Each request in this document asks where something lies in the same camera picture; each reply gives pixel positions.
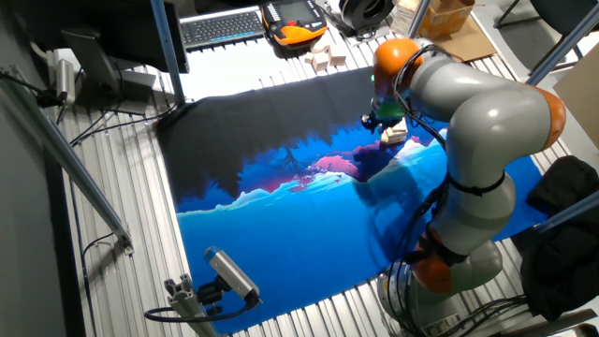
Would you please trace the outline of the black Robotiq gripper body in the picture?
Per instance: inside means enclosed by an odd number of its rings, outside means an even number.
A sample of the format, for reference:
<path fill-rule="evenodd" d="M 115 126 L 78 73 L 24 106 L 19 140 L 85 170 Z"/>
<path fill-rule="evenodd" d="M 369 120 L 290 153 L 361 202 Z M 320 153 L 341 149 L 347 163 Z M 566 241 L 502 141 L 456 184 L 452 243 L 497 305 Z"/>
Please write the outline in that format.
<path fill-rule="evenodd" d="M 379 134 L 382 134 L 387 128 L 389 128 L 389 122 L 385 120 L 379 119 L 374 111 L 371 111 L 368 114 L 363 114 L 360 117 L 361 125 L 369 130 L 372 134 L 377 131 Z"/>

